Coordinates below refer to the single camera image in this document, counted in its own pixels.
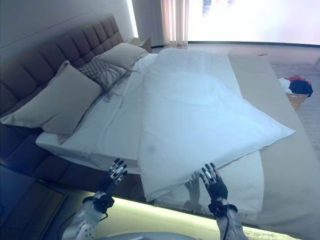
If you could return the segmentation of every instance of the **red clothing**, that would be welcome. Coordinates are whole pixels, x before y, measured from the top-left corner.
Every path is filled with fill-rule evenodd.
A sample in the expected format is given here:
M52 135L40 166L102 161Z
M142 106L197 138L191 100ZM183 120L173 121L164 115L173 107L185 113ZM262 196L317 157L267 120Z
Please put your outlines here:
M285 77L285 79L288 79L291 83L295 80L302 80L302 81L306 81L309 85L311 85L310 81L308 81L307 79L299 75L288 76L288 77Z

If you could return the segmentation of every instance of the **laundry basket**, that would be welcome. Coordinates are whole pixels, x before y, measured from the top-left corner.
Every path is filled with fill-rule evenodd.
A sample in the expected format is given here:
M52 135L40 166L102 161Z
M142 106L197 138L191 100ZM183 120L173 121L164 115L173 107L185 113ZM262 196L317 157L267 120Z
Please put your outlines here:
M297 110L307 98L308 94L287 93L286 94L294 110Z

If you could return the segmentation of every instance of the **textured cushion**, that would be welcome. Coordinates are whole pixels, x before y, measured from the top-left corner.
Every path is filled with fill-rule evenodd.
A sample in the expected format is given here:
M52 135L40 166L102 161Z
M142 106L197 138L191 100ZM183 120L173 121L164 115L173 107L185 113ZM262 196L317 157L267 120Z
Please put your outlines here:
M100 93L98 84L66 64L45 89L0 121L7 125L40 127L48 133L70 135Z
M78 70L99 84L105 93L108 93L114 84L127 73L126 69L107 63L98 58L91 60L78 68Z
M148 52L141 47L120 43L109 51L100 54L97 58L125 69L131 69L137 60L146 55L148 55Z

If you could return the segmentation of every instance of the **clothes pile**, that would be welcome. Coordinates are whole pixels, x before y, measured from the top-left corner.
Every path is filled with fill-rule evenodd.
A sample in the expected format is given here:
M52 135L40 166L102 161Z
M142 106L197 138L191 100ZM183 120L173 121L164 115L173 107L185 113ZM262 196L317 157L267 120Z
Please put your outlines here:
M287 94L306 94L309 98L314 92L311 82L298 75L281 77L279 81Z

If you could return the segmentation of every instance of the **nightstand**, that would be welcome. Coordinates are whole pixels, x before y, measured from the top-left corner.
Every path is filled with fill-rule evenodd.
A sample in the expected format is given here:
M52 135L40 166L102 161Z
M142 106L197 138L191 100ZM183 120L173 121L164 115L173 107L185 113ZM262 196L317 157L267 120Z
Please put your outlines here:
M145 49L150 54L152 53L150 38L148 37L134 37L129 43Z

